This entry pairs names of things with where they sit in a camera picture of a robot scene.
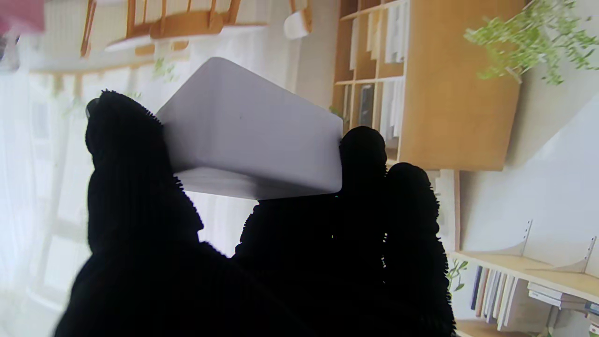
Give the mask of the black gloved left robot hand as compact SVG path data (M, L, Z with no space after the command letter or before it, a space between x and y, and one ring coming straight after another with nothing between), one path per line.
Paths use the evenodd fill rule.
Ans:
M55 337L454 337L439 203L383 137L340 141L343 186L261 200L227 257L174 177L163 124L104 90L86 107L90 258Z

